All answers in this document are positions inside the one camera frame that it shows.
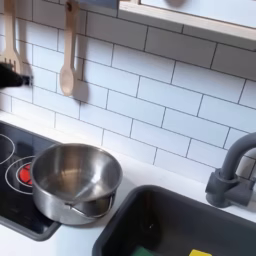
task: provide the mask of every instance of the white countertop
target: white countertop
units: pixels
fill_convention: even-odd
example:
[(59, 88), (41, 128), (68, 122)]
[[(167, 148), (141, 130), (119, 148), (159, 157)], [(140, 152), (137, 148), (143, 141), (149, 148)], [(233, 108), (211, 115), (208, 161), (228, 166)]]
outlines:
[[(24, 119), (1, 111), (0, 120), (62, 143), (88, 143), (80, 137), (67, 135), (28, 121), (24, 122)], [(90, 256), (94, 242), (112, 217), (113, 213), (120, 206), (127, 194), (133, 188), (140, 185), (158, 185), (207, 204), (204, 192), (205, 184), (149, 164), (141, 163), (113, 151), (107, 151), (116, 157), (121, 164), (124, 173), (123, 181), (117, 191), (115, 204), (107, 216), (96, 223), (79, 227), (62, 225), (50, 239), (44, 242), (33, 241), (9, 228), (0, 226), (1, 255)], [(225, 211), (256, 222), (255, 202), (252, 202), (247, 209), (230, 206), (225, 209)]]

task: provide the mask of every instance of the sink basin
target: sink basin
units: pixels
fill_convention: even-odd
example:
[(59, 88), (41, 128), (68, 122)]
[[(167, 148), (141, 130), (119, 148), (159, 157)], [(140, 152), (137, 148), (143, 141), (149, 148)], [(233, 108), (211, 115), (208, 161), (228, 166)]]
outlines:
[(93, 256), (255, 256), (256, 224), (156, 186), (134, 189), (93, 247)]

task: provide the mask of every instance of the white wall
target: white wall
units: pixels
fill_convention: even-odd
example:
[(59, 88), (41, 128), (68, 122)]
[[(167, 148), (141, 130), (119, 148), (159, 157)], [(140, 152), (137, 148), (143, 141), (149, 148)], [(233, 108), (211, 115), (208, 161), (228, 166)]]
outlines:
[[(256, 42), (82, 5), (79, 81), (65, 97), (63, 3), (17, 3), (17, 48), (34, 86), (2, 90), (2, 110), (202, 182), (256, 131)], [(250, 178), (255, 159), (247, 153), (239, 175)]]

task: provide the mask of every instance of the white subway tile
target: white subway tile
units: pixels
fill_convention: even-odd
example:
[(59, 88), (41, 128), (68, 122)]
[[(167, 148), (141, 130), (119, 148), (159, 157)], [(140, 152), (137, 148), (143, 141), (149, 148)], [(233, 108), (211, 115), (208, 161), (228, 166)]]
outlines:
[(225, 149), (196, 140), (191, 140), (188, 150), (188, 158), (215, 168), (221, 168), (226, 154), (227, 151)]
[(196, 115), (202, 95), (141, 77), (138, 98)]
[(97, 5), (89, 5), (85, 3), (80, 3), (80, 8), (83, 10), (91, 11), (91, 12), (96, 12), (96, 13), (101, 13), (104, 15), (116, 17), (117, 16), (117, 10), (111, 9), (111, 8), (106, 8), (102, 6), (97, 6)]
[(95, 13), (88, 14), (87, 35), (143, 50), (147, 27)]
[(202, 183), (207, 183), (211, 173), (214, 171), (212, 167), (159, 149), (156, 154), (155, 166)]
[(111, 90), (136, 96), (139, 76), (98, 63), (85, 61), (84, 80)]
[(182, 27), (183, 27), (182, 24), (149, 17), (146, 15), (139, 15), (139, 14), (132, 13), (132, 12), (126, 12), (123, 10), (120, 10), (118, 12), (118, 17), (121, 19), (124, 19), (124, 20), (135, 21), (138, 23), (152, 26), (152, 27), (163, 28), (163, 29), (171, 30), (171, 31), (178, 32), (178, 33), (181, 33)]
[(33, 88), (29, 86), (8, 87), (2, 89), (1, 92), (21, 100), (32, 102)]
[[(240, 138), (243, 136), (247, 135), (248, 133), (246, 132), (241, 132), (235, 129), (230, 129), (227, 141), (225, 143), (225, 149), (230, 149), (230, 147)], [(252, 157), (256, 159), (256, 149), (249, 150), (248, 152), (245, 153), (246, 156)]]
[(245, 80), (177, 62), (172, 84), (221, 99), (238, 102)]
[(16, 48), (22, 61), (32, 64), (32, 45), (16, 40)]
[(12, 113), (48, 127), (54, 127), (55, 113), (22, 100), (12, 99)]
[(228, 127), (171, 109), (165, 113), (163, 128), (222, 147)]
[(5, 112), (12, 112), (12, 98), (0, 93), (0, 109)]
[(62, 5), (52, 4), (42, 0), (34, 0), (33, 18), (35, 22), (64, 29), (65, 8)]
[[(64, 52), (64, 32), (59, 32), (59, 51)], [(113, 44), (85, 36), (76, 36), (75, 56), (111, 65)]]
[(183, 33), (190, 36), (196, 36), (210, 41), (233, 45), (239, 48), (245, 48), (248, 50), (256, 49), (256, 42), (240, 37), (230, 36), (227, 34), (217, 33), (211, 30), (184, 26)]
[(154, 147), (108, 131), (104, 132), (103, 147), (150, 164), (153, 163), (156, 152)]
[(112, 113), (102, 108), (82, 104), (80, 119), (122, 135), (130, 135), (132, 125), (131, 118)]
[[(200, 141), (192, 140), (190, 143), (188, 158), (210, 165), (215, 168), (221, 168), (225, 160), (227, 151), (221, 148), (205, 144)], [(237, 174), (244, 178), (249, 178), (255, 160), (243, 157), (237, 168)]]
[(225, 143), (225, 149), (230, 149), (230, 147), (240, 138), (242, 138), (243, 136), (247, 135), (248, 133), (246, 132), (242, 132), (242, 131), (238, 131), (235, 129), (230, 129), (229, 134), (228, 134), (228, 138), (227, 141)]
[(62, 132), (82, 137), (88, 142), (101, 144), (103, 129), (74, 118), (56, 114), (55, 128)]
[(256, 80), (256, 52), (219, 44), (212, 68), (228, 74)]
[(161, 126), (164, 115), (164, 107), (112, 91), (108, 95), (107, 108), (157, 126)]
[(161, 128), (133, 121), (131, 138), (185, 156), (190, 139)]
[[(63, 94), (58, 79), (57, 92)], [(107, 105), (108, 90), (97, 85), (88, 84), (82, 81), (77, 81), (74, 87), (72, 96), (77, 100), (90, 103), (101, 108)]]
[(85, 35), (87, 12), (79, 10), (76, 17), (76, 32)]
[[(35, 66), (60, 73), (64, 64), (64, 54), (34, 45), (33, 64)], [(82, 66), (82, 60), (75, 58), (75, 68), (78, 79), (82, 78)]]
[(246, 132), (255, 132), (256, 110), (204, 96), (199, 116)]
[[(33, 3), (34, 21), (56, 28), (65, 28), (65, 7), (42, 0), (34, 0)], [(77, 16), (77, 33), (85, 33), (86, 12), (80, 11)]]
[(253, 81), (246, 81), (243, 94), (240, 100), (240, 104), (256, 108), (256, 82)]
[(33, 103), (61, 114), (79, 117), (80, 103), (74, 99), (53, 93), (38, 87), (34, 87)]
[(33, 0), (16, 0), (16, 16), (25, 20), (32, 20)]
[(18, 20), (16, 38), (27, 43), (57, 50), (58, 30), (30, 21)]
[(174, 61), (115, 45), (112, 66), (170, 83)]
[[(21, 60), (32, 64), (32, 45), (16, 40), (16, 49), (20, 54)], [(0, 54), (5, 50), (5, 37), (0, 36)]]
[(54, 72), (30, 66), (32, 69), (34, 85), (56, 92), (57, 75)]
[(216, 43), (149, 28), (146, 51), (185, 61), (203, 67), (210, 67)]

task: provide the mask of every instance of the wooden spatula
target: wooden spatula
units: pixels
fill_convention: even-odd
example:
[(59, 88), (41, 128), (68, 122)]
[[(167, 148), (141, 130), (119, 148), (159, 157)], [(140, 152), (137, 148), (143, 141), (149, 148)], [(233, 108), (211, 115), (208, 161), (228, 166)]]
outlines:
[(5, 51), (0, 60), (12, 65), (13, 71), (22, 74), (22, 60), (16, 49), (15, 0), (4, 0)]
[(75, 1), (68, 1), (66, 3), (64, 65), (60, 71), (60, 86), (62, 92), (66, 96), (72, 94), (76, 82), (74, 56), (76, 42), (76, 16), (78, 9), (78, 3)]

